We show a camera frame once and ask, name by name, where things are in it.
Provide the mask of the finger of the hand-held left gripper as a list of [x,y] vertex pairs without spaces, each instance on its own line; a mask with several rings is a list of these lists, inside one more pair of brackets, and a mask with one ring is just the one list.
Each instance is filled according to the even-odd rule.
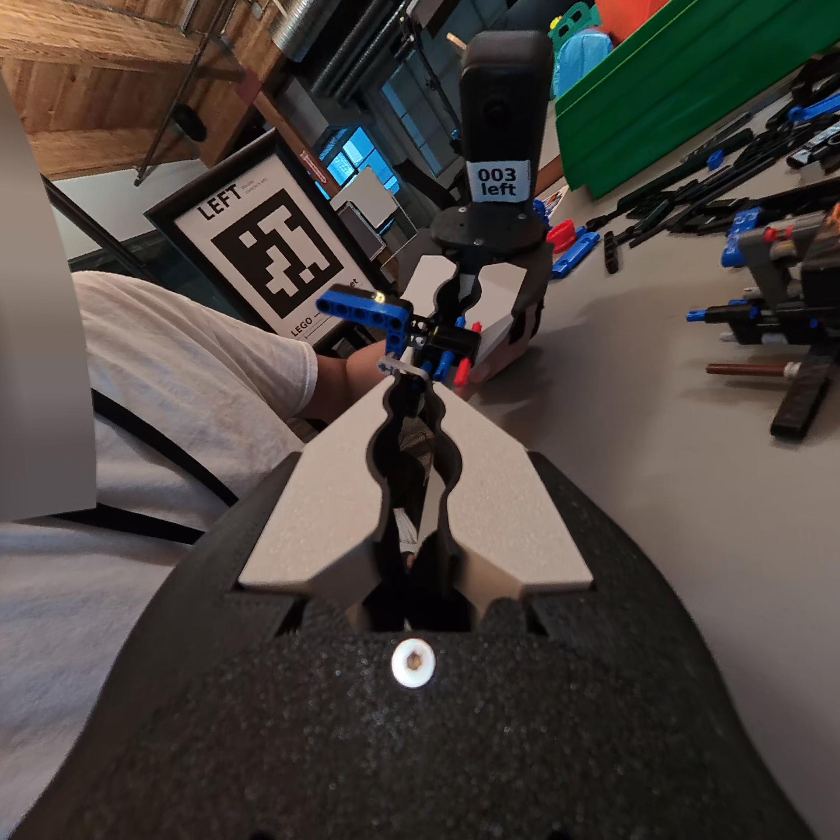
[[471,329],[480,324],[479,348],[473,364],[481,361],[509,331],[518,315],[514,309],[527,274],[526,269],[513,264],[483,266],[476,274],[463,269],[465,327]]
[[457,275],[456,263],[443,255],[423,255],[408,281],[400,301],[410,305],[413,316],[429,320],[436,311],[436,295],[439,288]]

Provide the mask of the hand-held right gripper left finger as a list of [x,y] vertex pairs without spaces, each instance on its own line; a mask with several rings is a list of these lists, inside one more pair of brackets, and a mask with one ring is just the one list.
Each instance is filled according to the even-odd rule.
[[395,415],[386,377],[305,445],[238,584],[319,599],[357,628],[402,631],[404,568],[375,440]]

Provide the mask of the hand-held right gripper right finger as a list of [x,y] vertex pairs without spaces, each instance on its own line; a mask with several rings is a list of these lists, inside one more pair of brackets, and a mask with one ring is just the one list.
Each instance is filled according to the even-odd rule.
[[519,441],[445,385],[427,393],[434,459],[420,520],[444,591],[475,619],[500,599],[584,592],[593,574]]

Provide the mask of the small blue black lego assembly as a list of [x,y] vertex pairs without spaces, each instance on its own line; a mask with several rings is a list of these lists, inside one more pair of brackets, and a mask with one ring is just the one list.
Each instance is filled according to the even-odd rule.
[[464,316],[416,313],[411,302],[382,291],[334,285],[316,300],[319,312],[385,333],[384,375],[467,386],[480,348],[481,325]]

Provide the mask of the black lego chassis flame print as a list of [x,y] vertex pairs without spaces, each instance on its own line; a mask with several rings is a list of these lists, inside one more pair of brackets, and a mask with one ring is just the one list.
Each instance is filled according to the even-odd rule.
[[789,387],[773,417],[773,438],[800,443],[811,430],[839,364],[839,206],[759,225],[759,210],[736,216],[721,263],[752,278],[741,297],[691,310],[687,322],[721,324],[742,347],[805,348],[785,363],[713,363],[709,375],[775,378]]

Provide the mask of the pile of loose lego pieces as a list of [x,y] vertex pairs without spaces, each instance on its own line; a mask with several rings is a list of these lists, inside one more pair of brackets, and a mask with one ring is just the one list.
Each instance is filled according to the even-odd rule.
[[772,89],[693,150],[673,169],[626,194],[608,214],[574,228],[554,254],[553,278],[567,277],[598,243],[609,274],[620,268],[619,248],[636,247],[661,231],[703,235],[732,223],[749,201],[722,199],[777,161],[795,172],[816,165],[838,169],[838,52],[810,59],[790,81]]

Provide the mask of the person's left hand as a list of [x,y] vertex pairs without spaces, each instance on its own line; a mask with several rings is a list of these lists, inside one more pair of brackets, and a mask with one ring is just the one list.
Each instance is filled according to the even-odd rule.
[[544,298],[521,311],[514,318],[507,334],[477,364],[469,368],[461,363],[455,374],[453,391],[464,400],[470,399],[493,377],[518,361],[528,349],[532,338],[539,331],[544,309]]

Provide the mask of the blue plastic bag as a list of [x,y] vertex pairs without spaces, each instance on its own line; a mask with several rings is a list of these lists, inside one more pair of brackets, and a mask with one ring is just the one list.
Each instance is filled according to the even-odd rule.
[[613,40],[598,28],[584,28],[563,43],[554,61],[553,99],[560,99],[613,51]]

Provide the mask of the white whiteboard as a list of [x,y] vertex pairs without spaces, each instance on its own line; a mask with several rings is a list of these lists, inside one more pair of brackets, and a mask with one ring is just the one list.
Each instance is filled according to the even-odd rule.
[[370,166],[330,199],[330,205],[336,212],[346,203],[353,204],[377,230],[385,226],[399,209],[394,195],[385,188]]

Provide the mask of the teal plastic basket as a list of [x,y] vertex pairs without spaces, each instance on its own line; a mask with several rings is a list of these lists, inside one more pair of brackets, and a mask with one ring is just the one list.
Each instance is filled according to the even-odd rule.
[[549,37],[559,49],[568,38],[587,28],[598,28],[602,25],[596,5],[587,2],[576,2],[561,17],[552,21]]

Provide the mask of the orange box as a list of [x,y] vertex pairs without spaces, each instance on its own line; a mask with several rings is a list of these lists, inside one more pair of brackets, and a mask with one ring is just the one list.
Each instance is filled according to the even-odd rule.
[[594,1],[600,23],[598,31],[617,47],[636,32],[669,1]]

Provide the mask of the framed marker sign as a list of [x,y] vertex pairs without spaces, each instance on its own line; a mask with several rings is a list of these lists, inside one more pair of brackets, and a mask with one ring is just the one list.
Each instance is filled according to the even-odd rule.
[[244,320],[314,348],[343,324],[325,290],[392,289],[274,129],[144,216]]

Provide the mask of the green plastic bin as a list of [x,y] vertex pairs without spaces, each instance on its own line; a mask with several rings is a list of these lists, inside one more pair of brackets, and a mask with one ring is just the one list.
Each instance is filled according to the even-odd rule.
[[667,3],[556,101],[566,182],[609,193],[838,38],[838,1]]

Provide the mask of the silver ventilation duct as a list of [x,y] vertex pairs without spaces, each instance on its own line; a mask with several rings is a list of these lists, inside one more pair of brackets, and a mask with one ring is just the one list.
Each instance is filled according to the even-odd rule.
[[288,60],[300,62],[321,34],[341,1],[271,1],[272,43]]

